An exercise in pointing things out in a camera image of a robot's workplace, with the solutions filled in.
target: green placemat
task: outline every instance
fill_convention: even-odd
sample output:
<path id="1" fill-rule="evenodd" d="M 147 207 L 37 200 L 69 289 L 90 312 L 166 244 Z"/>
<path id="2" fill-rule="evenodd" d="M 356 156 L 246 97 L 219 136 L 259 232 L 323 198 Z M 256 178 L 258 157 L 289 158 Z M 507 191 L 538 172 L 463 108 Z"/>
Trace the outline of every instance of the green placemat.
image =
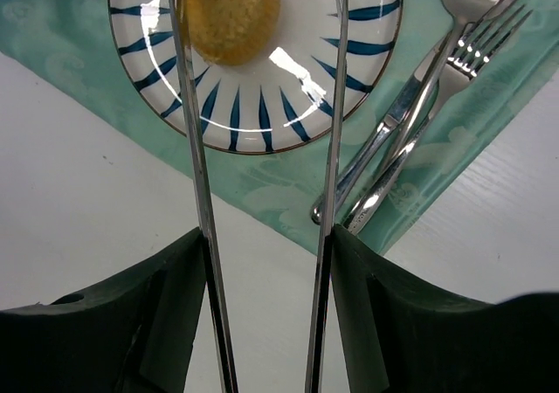
<path id="1" fill-rule="evenodd" d="M 447 104 L 389 198 L 360 234 L 375 251 L 384 252 L 418 219 L 559 66 L 559 0 L 524 1 L 535 9 L 534 15 L 502 56 Z M 190 175 L 185 138 L 153 114 L 124 73 L 109 28 L 107 0 L 11 0 L 0 5 L 0 51 Z M 439 0 L 404 0 L 390 64 L 367 102 L 344 124 L 341 167 L 450 24 Z M 277 155 L 242 156 L 208 149 L 212 191 L 316 252 L 318 227 L 311 222 L 309 209 L 324 183 L 327 149 L 328 137 Z"/>

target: metal utensil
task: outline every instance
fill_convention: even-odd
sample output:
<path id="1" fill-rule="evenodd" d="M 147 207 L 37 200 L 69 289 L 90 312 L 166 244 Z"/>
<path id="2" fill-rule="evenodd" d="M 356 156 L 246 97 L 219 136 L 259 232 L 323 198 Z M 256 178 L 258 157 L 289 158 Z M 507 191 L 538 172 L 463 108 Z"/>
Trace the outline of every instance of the metal utensil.
<path id="1" fill-rule="evenodd" d="M 208 295 L 210 297 L 211 316 L 216 338 L 221 387 L 225 393 L 237 393 L 237 375 L 233 360 L 229 318 L 225 304 L 225 289 L 217 248 L 216 223 L 211 203 L 210 181 L 202 140 L 198 97 L 192 68 L 189 29 L 187 25 L 185 0 L 169 0 L 171 25 L 176 50 L 176 68 L 183 96 L 183 114 L 194 169 L 194 192 L 196 195 L 198 222 L 204 237 L 204 262 Z"/>
<path id="2" fill-rule="evenodd" d="M 311 331 L 308 342 L 306 393 L 319 393 L 322 383 L 322 357 L 324 354 L 324 332 L 328 310 L 328 289 L 330 286 L 330 268 L 332 265 L 332 229 L 335 216 L 335 183 L 340 158 L 340 140 L 342 139 L 343 101 L 347 78 L 348 53 L 348 0 L 335 0 L 340 19 L 340 44 L 336 62 L 334 86 L 334 113 L 332 115 L 332 132 L 328 147 L 328 161 L 324 183 L 324 214 L 321 220 L 316 274 L 314 276 L 313 309 L 311 314 Z"/>
<path id="3" fill-rule="evenodd" d="M 367 141 L 362 145 L 359 152 L 346 166 L 346 168 L 338 176 L 335 187 L 335 212 L 337 213 L 348 198 L 349 192 L 355 186 L 357 179 L 361 176 L 367 165 L 378 152 L 380 147 L 394 134 L 397 127 L 404 121 L 405 115 L 408 114 L 409 107 L 413 98 L 418 94 L 421 87 L 421 81 L 427 74 L 427 69 L 437 54 L 441 42 L 436 44 L 425 56 L 418 68 L 413 72 L 411 77 L 405 83 L 402 91 L 390 106 L 388 112 L 381 120 L 376 130 L 369 136 Z M 324 196 L 321 195 L 313 204 L 311 209 L 311 218 L 316 224 L 321 223 L 322 206 Z"/>
<path id="4" fill-rule="evenodd" d="M 496 18 L 488 25 L 469 30 L 460 43 L 447 57 L 438 83 L 438 95 L 428 115 L 421 122 L 416 133 L 397 153 L 390 166 L 380 178 L 369 187 L 366 194 L 357 202 L 344 222 L 344 226 L 357 234 L 371 219 L 381 202 L 390 192 L 394 182 L 404 168 L 410 153 L 432 124 L 443 105 L 456 93 L 466 89 L 480 74 L 480 71 L 493 59 L 493 56 L 510 39 L 532 14 L 522 5 L 510 16 L 507 12 L 504 21 Z"/>
<path id="5" fill-rule="evenodd" d="M 421 76 L 421 86 L 413 79 L 406 83 L 403 91 L 398 95 L 397 100 L 390 107 L 388 114 L 383 118 L 376 131 L 369 137 L 359 153 L 340 174 L 336 185 L 337 201 L 335 212 L 338 212 L 342 207 L 357 179 L 366 169 L 367 164 L 386 140 L 394 134 L 396 128 L 400 127 L 397 137 L 390 145 L 389 151 L 383 158 L 378 170 L 383 171 L 386 169 L 391 159 L 408 140 L 420 112 L 435 89 L 438 76 L 445 65 L 445 60 L 448 58 L 452 48 L 458 43 L 464 28 L 473 22 L 480 24 L 487 19 L 497 16 L 500 11 L 508 7 L 513 1 L 443 0 L 446 9 L 452 14 L 454 19 L 452 31 L 447 35 L 442 48 L 439 44 L 433 48 L 440 48 L 440 51 L 437 57 L 431 57 L 431 64 L 424 65 L 424 62 L 422 62 L 420 65 L 421 70 L 418 72 L 418 68 L 414 72 L 416 78 Z M 323 196 L 320 196 L 311 208 L 311 218 L 316 224 L 319 224 L 321 221 L 322 204 Z"/>

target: blue striped plate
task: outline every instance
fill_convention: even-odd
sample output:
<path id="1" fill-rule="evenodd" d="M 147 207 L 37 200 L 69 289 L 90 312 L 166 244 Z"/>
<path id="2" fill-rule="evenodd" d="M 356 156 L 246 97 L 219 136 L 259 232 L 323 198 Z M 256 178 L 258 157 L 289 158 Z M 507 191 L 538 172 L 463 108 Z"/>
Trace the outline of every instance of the blue striped plate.
<path id="1" fill-rule="evenodd" d="M 136 90 L 183 133 L 168 0 L 108 0 L 114 42 Z M 402 0 L 349 0 L 345 115 L 369 95 L 397 37 Z M 240 154 L 274 153 L 325 134 L 331 124 L 335 0 L 281 0 L 269 45 L 240 67 L 194 53 L 204 143 Z"/>

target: fork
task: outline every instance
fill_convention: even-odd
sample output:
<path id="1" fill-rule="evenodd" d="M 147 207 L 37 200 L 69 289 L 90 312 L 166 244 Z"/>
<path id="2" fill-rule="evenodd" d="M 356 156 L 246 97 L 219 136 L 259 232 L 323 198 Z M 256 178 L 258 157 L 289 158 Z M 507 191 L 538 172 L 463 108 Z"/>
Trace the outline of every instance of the fork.
<path id="1" fill-rule="evenodd" d="M 194 82 L 192 51 L 184 3 L 186 0 L 169 0 L 169 13 L 176 50 L 176 69 L 183 97 L 183 114 L 192 155 L 194 192 L 197 203 L 198 222 L 202 232 L 202 250 L 211 317 L 216 339 L 221 389 L 224 393 L 238 393 L 237 375 L 233 360 L 229 318 L 225 304 L 225 289 L 217 248 L 216 223 L 211 202 L 210 181 L 202 140 L 200 111 Z"/>
<path id="2" fill-rule="evenodd" d="M 465 29 L 459 44 L 452 50 L 450 57 L 445 62 L 438 81 L 438 95 L 431 110 L 423 119 L 415 134 L 396 153 L 387 168 L 369 186 L 344 220 L 343 226 L 351 233 L 357 234 L 362 230 L 389 194 L 413 149 L 443 105 L 452 96 L 462 92 L 473 83 L 479 76 L 480 71 L 489 64 L 500 48 L 532 14 L 530 10 L 522 15 L 526 7 L 523 4 L 509 16 L 513 7 L 514 5 L 511 4 L 492 21 L 476 24 L 469 29 Z"/>

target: black plastic part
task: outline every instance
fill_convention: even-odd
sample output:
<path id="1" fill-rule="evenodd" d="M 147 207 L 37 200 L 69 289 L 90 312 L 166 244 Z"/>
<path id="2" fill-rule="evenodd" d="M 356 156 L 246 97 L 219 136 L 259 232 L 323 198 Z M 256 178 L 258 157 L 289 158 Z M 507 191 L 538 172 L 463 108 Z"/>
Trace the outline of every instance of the black plastic part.
<path id="1" fill-rule="evenodd" d="M 0 312 L 0 391 L 183 393 L 205 289 L 198 229 L 49 306 Z"/>
<path id="2" fill-rule="evenodd" d="M 491 305 L 421 280 L 341 226 L 334 247 L 352 393 L 559 391 L 559 293 Z"/>

